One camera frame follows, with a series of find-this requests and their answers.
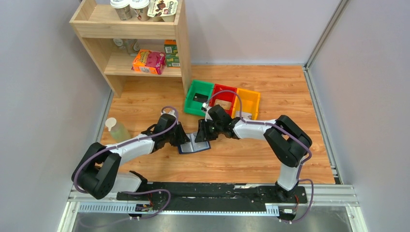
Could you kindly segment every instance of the robotic arm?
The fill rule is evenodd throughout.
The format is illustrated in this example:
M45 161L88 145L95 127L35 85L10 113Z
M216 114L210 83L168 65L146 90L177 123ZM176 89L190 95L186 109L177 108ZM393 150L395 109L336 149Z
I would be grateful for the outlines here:
M232 119L219 105L206 107L203 110L206 110L207 120L199 120L195 142L216 140L219 134L234 139L266 140L282 162L279 179L275 184L278 196L285 201L294 195L298 184L300 163L305 159L307 151L295 140L291 138L286 140L280 130L270 125L283 128L308 148L312 145L312 140L288 116L281 115L278 119L269 121L244 119L244 122L239 117Z
M306 133L289 117L283 115L269 121L245 120L244 122L239 117L232 119L219 105L207 107L205 110L208 119L199 120L195 142L216 140L221 133L227 138L266 140L282 162L276 183L278 196L285 201L294 195L298 184L300 163L307 151L293 139L286 140L282 132L271 125L283 128L306 147L310 147L312 141ZM169 113L162 113L157 124L135 138L107 146L100 143L92 144L75 169L72 181L76 181L79 187L96 199L105 197L109 192L135 192L141 184L142 177L135 172L118 173L119 167L138 156L163 148L166 143L178 146L190 142L182 124L176 120L177 117L172 110Z
M71 180L75 182L74 177L78 170L84 163L87 163L78 174L77 184L97 200L105 197L109 192L135 192L141 184L142 177L135 172L118 173L119 167L138 156L150 154L163 148L166 143L178 146L189 142L190 140L180 122L176 122L175 126L166 133L153 136L170 128L175 123L176 118L174 110L162 113L157 124L150 126L146 131L132 139L107 146L93 143L73 172ZM106 151L89 160L103 150Z

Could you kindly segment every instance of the white cap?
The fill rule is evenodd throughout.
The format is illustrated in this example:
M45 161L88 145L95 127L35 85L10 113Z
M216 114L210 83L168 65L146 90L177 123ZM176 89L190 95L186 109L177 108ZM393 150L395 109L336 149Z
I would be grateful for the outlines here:
M130 7L134 9L142 9L149 5L149 0L130 0Z
M110 0L113 8L121 9L130 4L130 0Z
M111 128L117 124L117 120L113 117L105 121L105 126L108 127L108 131L111 131Z

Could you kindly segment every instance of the label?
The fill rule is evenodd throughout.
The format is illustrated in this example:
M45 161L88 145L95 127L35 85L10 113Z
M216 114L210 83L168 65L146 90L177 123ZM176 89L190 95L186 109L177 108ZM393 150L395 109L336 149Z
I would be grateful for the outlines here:
M291 210L291 209L284 209L283 212L284 212L285 214L291 214L291 213L293 213L293 210Z
M178 1L176 0L155 0L149 4L148 16L160 17L175 15L178 7Z
M143 64L146 64L146 59L148 59L149 51L141 52L140 55L141 57L139 61Z
M149 68L140 66L140 71L143 73L149 73Z

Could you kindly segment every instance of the yogurt cup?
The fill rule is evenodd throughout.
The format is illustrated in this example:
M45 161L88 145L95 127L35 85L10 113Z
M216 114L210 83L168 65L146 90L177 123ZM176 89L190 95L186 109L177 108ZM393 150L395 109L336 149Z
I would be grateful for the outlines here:
M148 16L161 17L165 22L173 22L177 7L177 0L154 0L149 4Z
M130 0L130 7L135 10L140 21L147 21L150 18L148 16L148 5L149 0Z
M110 0L111 6L116 10L119 19L127 21L132 18L130 0Z
M162 21L162 18L161 17L153 17L152 21L159 22L159 21Z

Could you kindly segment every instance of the green bin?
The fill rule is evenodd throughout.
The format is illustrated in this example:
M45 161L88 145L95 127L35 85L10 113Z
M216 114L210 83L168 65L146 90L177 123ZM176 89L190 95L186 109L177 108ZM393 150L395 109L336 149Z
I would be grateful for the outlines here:
M193 80L185 98L184 112L192 115L205 116L201 110L202 103L212 96L214 83Z

